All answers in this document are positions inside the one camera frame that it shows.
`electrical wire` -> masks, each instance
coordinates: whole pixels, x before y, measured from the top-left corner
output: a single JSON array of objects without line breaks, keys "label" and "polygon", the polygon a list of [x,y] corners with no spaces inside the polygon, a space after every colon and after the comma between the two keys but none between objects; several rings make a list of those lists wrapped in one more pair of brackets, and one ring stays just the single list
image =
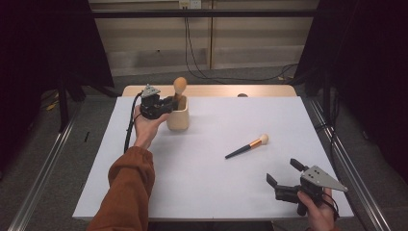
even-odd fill
[{"label": "electrical wire", "polygon": [[331,201],[333,201],[333,204],[331,204],[330,202],[328,202],[325,199],[322,199],[321,202],[323,202],[325,205],[327,205],[328,207],[330,207],[333,210],[333,215],[334,215],[334,221],[336,221],[337,218],[339,218],[339,206],[337,205],[336,200],[333,199],[333,197],[329,194],[327,194],[326,192],[323,192],[324,195],[326,195],[327,197],[329,197],[331,199]]},{"label": "electrical wire", "polygon": [[[186,65],[187,65],[187,69],[189,71],[189,73],[199,79],[207,79],[207,80],[213,80],[216,81],[220,84],[225,85],[226,83],[221,82],[220,80],[240,80],[240,81],[254,81],[254,82],[263,82],[263,81],[267,81],[267,80],[273,80],[276,79],[278,77],[282,77],[287,71],[289,71],[290,69],[292,69],[292,67],[297,66],[297,64],[287,64],[285,66],[282,67],[281,72],[277,75],[274,75],[272,77],[268,77],[268,78],[264,78],[264,79],[246,79],[246,78],[232,78],[232,77],[208,77],[207,75],[205,75],[200,68],[197,65],[194,53],[192,51],[192,44],[191,44],[191,33],[190,33],[190,23],[189,23],[189,19],[187,17],[185,17],[185,31],[186,31],[186,54],[185,54],[185,58],[186,58]],[[196,75],[194,73],[192,73],[192,71],[190,70],[190,66],[189,66],[189,62],[188,62],[188,47],[190,44],[190,50],[191,50],[191,56],[195,65],[195,68],[198,70],[198,72],[201,74],[201,76]]]},{"label": "electrical wire", "polygon": [[[331,133],[331,137],[330,137],[330,157],[329,157],[329,159],[330,159],[330,162],[332,163],[332,167],[333,167],[333,170],[334,170],[337,178],[339,179],[340,182],[342,182],[342,178],[340,177],[339,172],[338,172],[337,167],[336,167],[334,153],[333,153],[335,138],[337,137],[337,133],[336,133],[336,125],[337,124],[336,124],[336,122],[337,122],[337,118],[339,116],[339,113],[340,113],[340,96],[339,96],[339,93],[337,91],[335,91],[335,95],[334,95],[334,98],[333,98],[333,110],[332,110],[332,113],[330,115],[330,119],[332,121],[332,133]],[[344,195],[345,195],[345,197],[346,197],[346,199],[347,199],[347,201],[348,201],[348,203],[350,205],[351,211],[354,213],[354,215],[360,221],[360,223],[363,226],[364,230],[368,231],[369,229],[364,224],[363,219],[357,213],[357,210],[355,209],[353,203],[351,202],[349,193],[344,192]]]},{"label": "electrical wire", "polygon": [[141,94],[143,93],[140,92],[135,96],[135,99],[133,100],[133,104],[132,104],[132,110],[130,113],[130,120],[129,120],[129,125],[128,125],[128,129],[126,130],[126,140],[125,140],[125,146],[124,146],[124,150],[123,153],[126,152],[127,149],[129,149],[129,141],[130,141],[130,137],[132,135],[132,128],[133,125],[135,124],[135,120],[138,116],[140,116],[140,114],[138,116],[136,116],[135,118],[133,118],[133,114],[135,113],[135,106],[136,106],[136,101],[138,100],[138,98],[141,96]]}]

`black curtain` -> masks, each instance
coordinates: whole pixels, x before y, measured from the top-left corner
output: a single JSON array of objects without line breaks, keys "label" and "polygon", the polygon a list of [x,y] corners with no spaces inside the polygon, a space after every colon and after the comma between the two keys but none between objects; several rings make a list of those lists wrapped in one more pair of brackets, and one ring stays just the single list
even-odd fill
[{"label": "black curtain", "polygon": [[83,100],[82,85],[113,87],[88,0],[0,2],[0,169],[38,113],[45,90],[65,86]]},{"label": "black curtain", "polygon": [[330,84],[380,148],[385,160],[408,182],[408,17],[401,0],[321,0],[319,10],[338,9],[312,23],[296,83],[317,94]]}]

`black brush handle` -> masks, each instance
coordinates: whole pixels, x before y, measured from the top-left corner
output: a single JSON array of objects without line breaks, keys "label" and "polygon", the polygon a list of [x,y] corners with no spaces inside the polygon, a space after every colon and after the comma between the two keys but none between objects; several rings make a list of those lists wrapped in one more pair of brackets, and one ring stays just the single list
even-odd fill
[{"label": "black brush handle", "polygon": [[226,155],[226,156],[225,156],[225,159],[231,158],[231,157],[233,157],[233,156],[237,156],[238,154],[241,154],[241,153],[243,153],[244,151],[247,151],[247,150],[249,150],[249,149],[251,149],[251,146],[250,146],[249,144],[248,144],[248,145],[245,145],[245,146],[243,146],[242,148],[238,149],[237,151],[232,152],[231,154]]}]

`human arm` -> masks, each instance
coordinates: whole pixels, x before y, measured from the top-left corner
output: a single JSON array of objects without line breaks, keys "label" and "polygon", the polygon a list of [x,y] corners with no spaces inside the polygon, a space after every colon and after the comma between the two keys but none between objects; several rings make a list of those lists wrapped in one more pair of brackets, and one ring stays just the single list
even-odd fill
[{"label": "human arm", "polygon": [[[324,189],[323,199],[328,203],[333,204],[331,199],[331,189]],[[307,214],[310,229],[313,231],[340,231],[334,224],[334,212],[328,205],[322,203],[316,206],[315,202],[305,193],[299,191],[297,193],[300,201],[307,207]]]},{"label": "human arm", "polygon": [[138,106],[135,109],[137,138],[134,146],[111,166],[108,174],[110,188],[87,230],[147,230],[148,200],[155,172],[153,155],[146,149],[168,115],[149,120],[139,114]]}]

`gray floor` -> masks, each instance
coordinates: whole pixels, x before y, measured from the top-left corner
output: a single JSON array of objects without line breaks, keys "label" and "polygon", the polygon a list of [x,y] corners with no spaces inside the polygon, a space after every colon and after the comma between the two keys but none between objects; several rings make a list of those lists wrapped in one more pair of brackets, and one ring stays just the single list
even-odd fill
[{"label": "gray floor", "polygon": [[[225,84],[284,84],[285,81],[278,79],[253,80],[267,79],[278,75],[280,71],[281,67],[259,67],[206,70],[203,72],[208,77],[224,78],[223,80],[219,79],[219,81]],[[293,75],[293,72],[294,69],[291,69],[286,76]],[[185,76],[189,84],[219,84],[214,80],[199,79],[188,72],[172,72],[115,77],[114,91],[122,92],[128,85],[172,84],[172,81],[178,76]],[[302,96],[312,122],[319,124],[319,120],[310,106],[310,101],[321,100],[321,93],[317,97],[308,98],[304,94],[302,85],[296,86],[295,90],[298,95]],[[55,165],[50,169],[52,174],[44,182],[42,193],[34,203],[36,206],[33,207],[32,211],[29,211],[28,219],[20,226],[22,229],[19,230],[84,230],[87,226],[85,222],[73,219],[71,216],[87,180],[114,108],[115,100],[101,95],[93,89],[85,88],[85,91],[88,95],[85,102],[76,103],[69,100],[71,115],[78,110],[75,123],[65,146],[58,158],[54,160]],[[49,104],[50,101],[52,100],[43,101],[43,105]],[[47,160],[48,154],[59,135],[59,116],[58,106],[51,111],[41,109],[28,135],[24,138],[24,144],[16,150],[16,159],[0,182],[0,230],[7,230],[12,224],[24,198],[36,181],[43,163]],[[375,143],[364,138],[363,128],[343,103],[341,103],[336,131],[373,199],[386,217],[390,230],[405,230],[408,227],[408,186],[387,165]],[[323,131],[319,131],[319,137],[327,153],[330,153],[330,142]],[[337,159],[336,167],[344,183],[350,185],[344,168]],[[352,187],[349,200],[357,215],[367,226],[367,230],[376,230],[367,215],[365,205],[360,201],[360,196]],[[304,230],[307,227],[304,218],[279,220],[276,223],[287,230]],[[341,219],[338,224],[343,230],[364,230],[357,217]]]}]

